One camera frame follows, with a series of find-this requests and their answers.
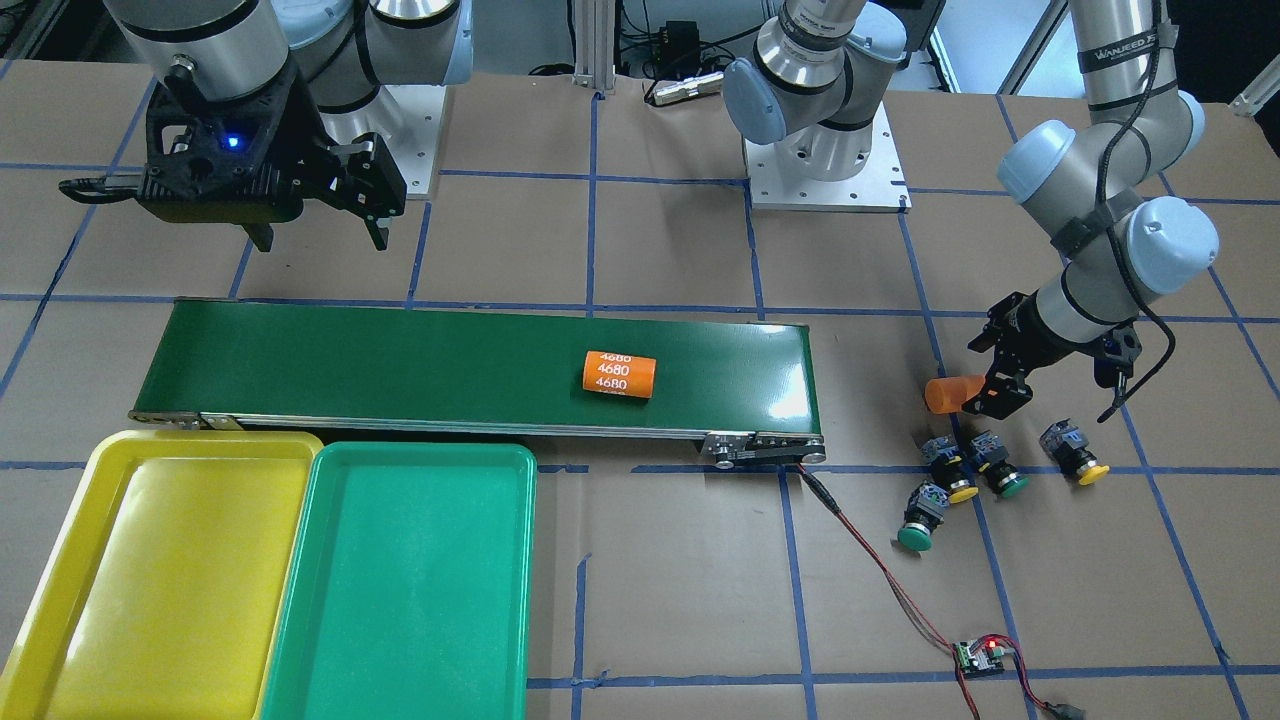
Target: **teal bin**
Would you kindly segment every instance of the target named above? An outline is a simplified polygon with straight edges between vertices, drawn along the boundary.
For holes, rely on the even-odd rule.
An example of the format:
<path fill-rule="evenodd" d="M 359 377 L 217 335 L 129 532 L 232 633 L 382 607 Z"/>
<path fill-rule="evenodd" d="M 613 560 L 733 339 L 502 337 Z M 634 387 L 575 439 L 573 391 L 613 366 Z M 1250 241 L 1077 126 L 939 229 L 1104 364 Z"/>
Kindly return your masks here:
<path fill-rule="evenodd" d="M 513 445 L 323 450 L 261 717 L 522 719 L 536 477 Z"/>

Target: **green tray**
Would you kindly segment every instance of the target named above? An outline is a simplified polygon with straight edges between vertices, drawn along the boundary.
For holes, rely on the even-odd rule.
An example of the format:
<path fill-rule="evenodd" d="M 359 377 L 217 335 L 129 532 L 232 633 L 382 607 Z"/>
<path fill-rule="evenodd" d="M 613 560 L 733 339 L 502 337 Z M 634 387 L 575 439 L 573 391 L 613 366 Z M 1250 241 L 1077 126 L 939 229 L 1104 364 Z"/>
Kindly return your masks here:
<path fill-rule="evenodd" d="M 321 451 L 262 720 L 524 717 L 536 473 L 511 445 Z"/>
<path fill-rule="evenodd" d="M 582 389 L 589 350 L 657 359 L 653 397 Z M 730 465 L 824 452 L 809 329 L 750 323 L 179 300 L 131 416 L 687 438 Z"/>

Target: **plastic tray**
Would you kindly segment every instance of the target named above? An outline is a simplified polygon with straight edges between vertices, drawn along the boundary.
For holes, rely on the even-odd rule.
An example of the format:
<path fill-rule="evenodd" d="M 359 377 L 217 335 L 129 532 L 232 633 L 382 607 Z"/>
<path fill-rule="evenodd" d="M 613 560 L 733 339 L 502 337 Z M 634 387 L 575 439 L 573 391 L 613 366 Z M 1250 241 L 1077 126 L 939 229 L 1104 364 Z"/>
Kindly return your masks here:
<path fill-rule="evenodd" d="M 104 441 L 0 675 L 0 719 L 256 717 L 320 447 L 306 433 Z"/>
<path fill-rule="evenodd" d="M 326 447 L 262 717 L 524 717 L 536 471 L 509 445 Z"/>

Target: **table surface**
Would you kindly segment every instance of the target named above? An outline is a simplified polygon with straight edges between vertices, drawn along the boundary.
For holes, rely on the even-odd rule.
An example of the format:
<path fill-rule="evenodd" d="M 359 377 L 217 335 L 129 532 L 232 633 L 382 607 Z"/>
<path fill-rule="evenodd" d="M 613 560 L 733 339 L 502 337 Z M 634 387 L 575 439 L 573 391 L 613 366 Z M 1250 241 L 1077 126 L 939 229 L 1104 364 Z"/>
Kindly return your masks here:
<path fill-rule="evenodd" d="M 751 211 L 723 104 L 666 109 L 620 79 L 477 76 L 453 97 L 431 202 L 375 252 L 321 205 L 270 254 L 238 228 L 76 205 L 59 179 L 137 168 L 145 67 L 0 65 L 0 647 L 17 633 L 93 446 L 131 409 L 177 296 L 812 328 L 829 461 L 819 477 L 940 629 L 1016 635 L 1037 692 L 1091 717 L 1280 716 L 1280 159 L 1208 106 L 1201 146 L 1139 190 L 1212 217 L 1212 273 L 1157 304 L 1179 350 L 1132 407 L 1071 357 L 992 429 L 1032 475 L 954 509 L 932 551 L 892 544 L 951 432 L 924 383 L 986 369 L 983 311 L 1059 270 L 995 168 L 1083 102 L 886 99 L 909 214 Z M 1149 323 L 1142 368 L 1162 350 Z M 1112 474 L 1075 488 L 1036 445 L 1080 421 Z M 540 465 L 529 717 L 968 717 L 950 661 L 797 483 L 718 473 L 686 442 L 529 442 Z M 1024 717 L 1012 673 L 975 683 Z"/>

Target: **green cap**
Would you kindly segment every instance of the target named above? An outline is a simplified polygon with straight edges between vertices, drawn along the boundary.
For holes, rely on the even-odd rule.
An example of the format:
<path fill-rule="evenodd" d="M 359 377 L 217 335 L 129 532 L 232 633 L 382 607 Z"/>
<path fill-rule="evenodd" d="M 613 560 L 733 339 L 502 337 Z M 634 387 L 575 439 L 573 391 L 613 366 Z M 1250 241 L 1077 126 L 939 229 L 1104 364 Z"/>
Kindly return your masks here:
<path fill-rule="evenodd" d="M 1009 484 L 1005 486 L 1005 489 L 1000 493 L 1000 497 L 1014 497 L 1024 487 L 1027 487 L 1027 477 L 1025 475 L 1018 475 L 1014 479 L 1014 482 L 1011 482 L 1011 483 L 1009 483 Z"/>
<path fill-rule="evenodd" d="M 914 550 L 916 552 L 924 552 L 933 547 L 933 539 L 929 533 L 919 528 L 901 528 L 897 530 L 897 542 L 902 543 L 908 550 Z"/>

